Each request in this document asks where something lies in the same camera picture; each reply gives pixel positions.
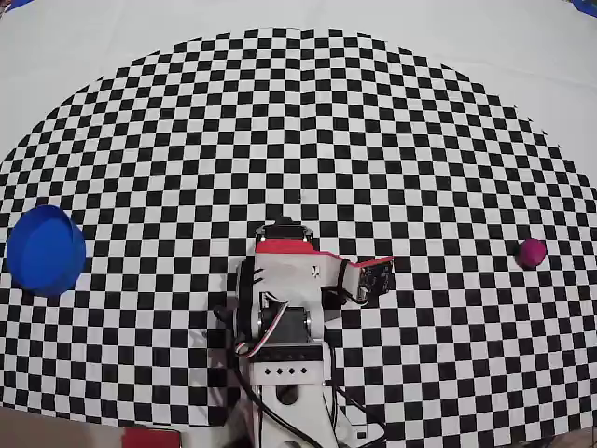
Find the white table surface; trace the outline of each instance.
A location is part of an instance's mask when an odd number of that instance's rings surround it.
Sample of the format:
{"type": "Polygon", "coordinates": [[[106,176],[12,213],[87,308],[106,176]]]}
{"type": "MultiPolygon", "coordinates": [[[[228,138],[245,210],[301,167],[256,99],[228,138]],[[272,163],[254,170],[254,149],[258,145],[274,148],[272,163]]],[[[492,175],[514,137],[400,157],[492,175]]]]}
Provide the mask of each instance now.
{"type": "MultiPolygon", "coordinates": [[[[35,0],[0,20],[0,159],[99,76],[262,27],[360,31],[444,63],[532,118],[597,186],[597,19],[563,0],[35,0]]],[[[228,437],[197,429],[186,446],[228,437]]]]}

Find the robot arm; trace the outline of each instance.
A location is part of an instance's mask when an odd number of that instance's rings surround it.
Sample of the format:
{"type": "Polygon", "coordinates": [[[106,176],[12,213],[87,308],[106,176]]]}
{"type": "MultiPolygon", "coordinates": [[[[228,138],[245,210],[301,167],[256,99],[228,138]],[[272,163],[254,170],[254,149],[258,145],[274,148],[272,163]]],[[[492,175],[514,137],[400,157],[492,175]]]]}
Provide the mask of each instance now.
{"type": "Polygon", "coordinates": [[[255,255],[239,267],[233,323],[236,356],[248,361],[239,381],[256,404],[245,416],[253,445],[345,445],[350,437],[338,437],[324,398],[330,374],[324,304],[339,309],[387,292],[392,258],[351,263],[317,251],[312,231],[288,218],[261,227],[256,237],[255,255]]]}

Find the blue cup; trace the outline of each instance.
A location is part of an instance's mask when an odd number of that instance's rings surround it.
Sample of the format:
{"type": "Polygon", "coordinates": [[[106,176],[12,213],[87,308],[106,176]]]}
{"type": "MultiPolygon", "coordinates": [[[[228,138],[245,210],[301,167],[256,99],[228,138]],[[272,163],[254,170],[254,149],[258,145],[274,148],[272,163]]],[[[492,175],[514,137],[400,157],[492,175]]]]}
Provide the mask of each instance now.
{"type": "Polygon", "coordinates": [[[85,256],[83,233],[54,205],[26,212],[8,237],[12,278],[38,296],[59,296],[70,289],[83,272],[85,256]]]}

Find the black cable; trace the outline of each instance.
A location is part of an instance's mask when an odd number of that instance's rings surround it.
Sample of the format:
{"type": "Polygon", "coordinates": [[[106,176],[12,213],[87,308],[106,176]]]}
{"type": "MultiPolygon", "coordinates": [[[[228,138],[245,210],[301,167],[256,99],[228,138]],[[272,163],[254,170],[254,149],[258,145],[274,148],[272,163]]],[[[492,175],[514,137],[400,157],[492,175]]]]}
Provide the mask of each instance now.
{"type": "Polygon", "coordinates": [[[324,448],[315,439],[313,439],[309,435],[305,434],[300,429],[298,429],[296,427],[293,427],[288,422],[286,422],[280,415],[278,415],[277,413],[275,413],[274,411],[272,411],[270,409],[270,407],[268,407],[268,405],[266,405],[257,396],[257,394],[253,391],[253,389],[251,388],[251,386],[246,382],[246,380],[243,377],[243,374],[241,373],[241,369],[240,369],[240,366],[239,366],[238,358],[235,357],[234,359],[235,359],[235,362],[234,362],[234,374],[236,375],[236,379],[238,380],[239,385],[241,385],[241,388],[243,389],[243,391],[246,394],[246,396],[249,398],[249,400],[251,400],[253,402],[253,404],[255,404],[257,406],[257,408],[259,410],[261,410],[263,413],[265,413],[271,420],[273,420],[274,422],[276,422],[278,425],[280,425],[281,427],[283,427],[287,431],[293,433],[299,439],[301,439],[301,440],[306,441],[307,443],[309,443],[313,448],[324,448]]]}
{"type": "Polygon", "coordinates": [[[353,295],[344,289],[344,275],[346,274],[346,267],[350,261],[348,259],[342,259],[340,262],[340,268],[338,270],[338,282],[334,287],[322,287],[323,293],[331,292],[340,301],[340,305],[345,304],[349,299],[357,305],[365,305],[368,302],[368,298],[365,297],[363,301],[359,301],[354,298],[353,295]]]}
{"type": "Polygon", "coordinates": [[[367,443],[359,446],[358,448],[371,448],[372,446],[375,446],[377,443],[380,443],[381,441],[385,441],[385,423],[382,420],[380,420],[379,418],[377,418],[377,415],[375,415],[371,411],[368,411],[368,409],[365,406],[363,406],[361,403],[359,403],[358,401],[355,401],[354,399],[349,397],[349,395],[346,393],[346,391],[340,389],[340,387],[338,385],[332,385],[332,387],[335,388],[337,390],[337,392],[340,395],[342,395],[347,401],[350,401],[351,404],[356,406],[356,408],[359,411],[361,411],[364,415],[368,415],[369,418],[373,421],[373,423],[378,425],[383,430],[383,434],[381,434],[380,437],[378,437],[374,441],[368,441],[367,443]]]}
{"type": "MultiPolygon", "coordinates": [[[[326,327],[324,327],[324,341],[327,343],[329,347],[329,358],[330,358],[330,369],[329,369],[329,378],[330,383],[335,384],[334,380],[334,370],[336,369],[336,349],[332,347],[331,341],[329,340],[329,332],[326,327]]],[[[336,424],[338,423],[338,394],[332,387],[332,412],[330,415],[330,421],[332,423],[332,428],[334,429],[334,434],[336,433],[336,424]]]]}
{"type": "MultiPolygon", "coordinates": [[[[259,398],[263,399],[263,386],[259,387],[259,398]]],[[[263,446],[263,411],[259,409],[259,448],[263,446]]]]}
{"type": "Polygon", "coordinates": [[[373,421],[373,423],[378,425],[383,430],[383,434],[380,437],[378,437],[374,441],[368,441],[367,443],[360,445],[358,447],[358,448],[371,448],[375,444],[380,443],[381,441],[385,440],[385,423],[382,420],[380,420],[379,418],[377,418],[377,415],[375,415],[371,411],[368,411],[368,409],[365,406],[363,406],[361,403],[358,403],[354,399],[349,397],[348,394],[346,393],[346,391],[340,389],[340,387],[338,386],[338,384],[336,383],[336,381],[334,379],[334,370],[336,369],[336,349],[334,347],[332,347],[329,339],[330,339],[329,338],[329,330],[327,328],[324,328],[324,341],[327,342],[327,345],[329,346],[329,353],[330,353],[330,364],[331,364],[331,366],[330,366],[330,379],[331,379],[330,385],[332,387],[332,406],[333,406],[332,412],[334,410],[336,411],[336,415],[334,417],[330,417],[332,419],[332,425],[334,426],[334,432],[336,432],[336,422],[337,422],[337,418],[338,418],[338,414],[337,414],[338,407],[336,404],[336,403],[338,403],[338,396],[336,394],[340,394],[347,401],[350,401],[364,415],[368,415],[369,418],[373,421]]]}

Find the red plastic part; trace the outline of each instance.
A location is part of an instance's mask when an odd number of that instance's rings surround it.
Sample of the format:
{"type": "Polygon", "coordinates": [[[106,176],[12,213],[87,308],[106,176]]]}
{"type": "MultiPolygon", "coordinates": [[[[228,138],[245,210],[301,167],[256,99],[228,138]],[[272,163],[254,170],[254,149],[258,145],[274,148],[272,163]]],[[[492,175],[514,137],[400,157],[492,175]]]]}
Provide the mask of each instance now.
{"type": "Polygon", "coordinates": [[[146,427],[127,427],[122,448],[180,448],[180,433],[146,427]]]}
{"type": "MultiPolygon", "coordinates": [[[[312,254],[343,259],[331,252],[319,252],[313,248],[311,243],[303,240],[263,240],[257,243],[255,252],[257,254],[312,254]]],[[[366,268],[367,266],[385,263],[392,259],[394,259],[394,257],[384,257],[382,259],[370,259],[369,261],[363,261],[362,263],[349,264],[358,268],[366,268]]]]}

